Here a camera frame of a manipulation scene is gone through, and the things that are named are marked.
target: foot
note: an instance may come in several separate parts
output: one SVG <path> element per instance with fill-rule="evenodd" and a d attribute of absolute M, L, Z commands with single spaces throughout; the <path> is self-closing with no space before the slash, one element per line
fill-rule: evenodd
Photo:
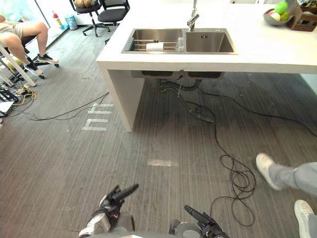
<path fill-rule="evenodd" d="M 277 186 L 273 183 L 272 179 L 269 176 L 268 168 L 274 164 L 274 161 L 268 156 L 267 154 L 260 153 L 257 155 L 256 164 L 258 170 L 260 171 L 261 175 L 264 177 L 266 182 L 273 188 L 274 190 L 282 190 L 283 188 Z"/>
<path fill-rule="evenodd" d="M 312 238 L 309 232 L 308 216 L 314 212 L 310 205 L 303 201 L 297 200 L 294 204 L 294 211 L 299 225 L 300 238 Z"/>
<path fill-rule="evenodd" d="M 33 75 L 41 75 L 43 71 L 38 69 L 33 63 L 29 63 L 28 65 L 24 64 L 24 68 L 30 71 Z"/>
<path fill-rule="evenodd" d="M 58 60 L 52 59 L 48 54 L 43 55 L 43 57 L 38 54 L 38 62 L 55 64 L 58 63 Z"/>

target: hand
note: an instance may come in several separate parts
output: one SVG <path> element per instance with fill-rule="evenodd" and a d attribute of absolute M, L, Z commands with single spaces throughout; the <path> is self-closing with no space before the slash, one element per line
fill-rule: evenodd
<path fill-rule="evenodd" d="M 0 15 L 0 22 L 4 22 L 5 21 L 5 16 Z"/>

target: kitchen island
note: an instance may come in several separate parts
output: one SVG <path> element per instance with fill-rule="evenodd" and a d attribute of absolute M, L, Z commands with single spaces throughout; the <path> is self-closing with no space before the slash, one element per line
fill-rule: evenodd
<path fill-rule="evenodd" d="M 133 129 L 144 85 L 132 70 L 317 74 L 317 30 L 269 26 L 263 13 L 270 8 L 274 5 L 198 3 L 195 28 L 225 28 L 236 51 L 230 55 L 123 53 L 134 29 L 186 28 L 192 11 L 191 4 L 180 3 L 131 8 L 97 58 L 126 130 Z"/>

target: white tape marking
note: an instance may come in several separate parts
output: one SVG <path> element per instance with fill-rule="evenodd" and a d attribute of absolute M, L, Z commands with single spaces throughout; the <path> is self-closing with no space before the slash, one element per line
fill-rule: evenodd
<path fill-rule="evenodd" d="M 92 127 L 92 126 L 89 126 L 90 123 L 92 123 L 92 122 L 108 123 L 108 120 L 107 119 L 88 119 L 87 122 L 86 122 L 86 125 L 83 126 L 81 129 L 82 130 L 107 130 L 106 127 Z"/>
<path fill-rule="evenodd" d="M 88 114 L 111 114 L 111 111 L 96 111 L 96 108 L 98 107 L 104 107 L 104 108 L 112 108 L 114 104 L 100 104 L 94 103 L 93 107 L 88 111 Z"/>
<path fill-rule="evenodd" d="M 179 164 L 171 160 L 148 160 L 148 166 L 178 167 Z"/>

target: stainless steel sink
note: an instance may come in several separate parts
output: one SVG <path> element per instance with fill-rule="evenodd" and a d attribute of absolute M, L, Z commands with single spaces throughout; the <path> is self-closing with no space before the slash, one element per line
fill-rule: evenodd
<path fill-rule="evenodd" d="M 195 29 L 186 32 L 186 51 L 191 53 L 233 53 L 233 44 L 225 29 Z"/>
<path fill-rule="evenodd" d="M 179 38 L 184 49 L 179 51 Z M 164 51 L 147 52 L 146 44 L 163 42 Z M 122 51 L 132 54 L 209 54 L 236 55 L 234 44 L 224 28 L 134 29 Z"/>

